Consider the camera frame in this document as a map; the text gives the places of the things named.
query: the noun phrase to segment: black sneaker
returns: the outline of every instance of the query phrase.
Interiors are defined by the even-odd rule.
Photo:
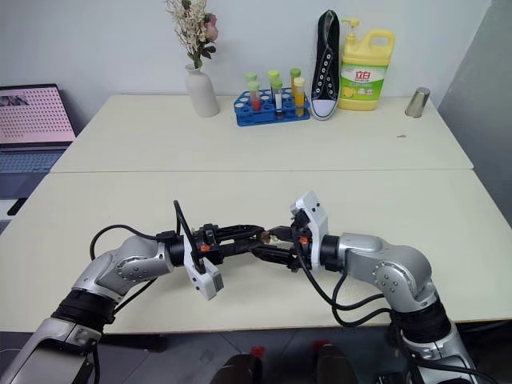
[[[333,10],[325,12],[317,26],[317,60],[311,80],[311,111],[327,120],[339,98],[339,20]]]

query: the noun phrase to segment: gray wall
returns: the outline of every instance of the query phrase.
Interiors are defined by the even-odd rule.
[[[512,225],[512,1],[493,0],[439,113]]]

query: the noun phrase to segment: laptop screen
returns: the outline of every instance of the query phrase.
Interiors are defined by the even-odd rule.
[[[69,145],[75,139],[55,84],[0,87],[0,146]]]

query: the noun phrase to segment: laptop keyboard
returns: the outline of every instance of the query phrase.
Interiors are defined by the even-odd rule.
[[[48,173],[61,154],[2,154],[0,174]]]

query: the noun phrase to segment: bottle handle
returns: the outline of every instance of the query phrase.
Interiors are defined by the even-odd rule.
[[[368,46],[372,46],[373,44],[371,41],[374,38],[385,38],[387,39],[387,44],[383,48],[388,48],[390,50],[393,49],[394,45],[394,33],[390,30],[371,30],[368,32],[368,35],[365,37],[365,43],[368,44]]]

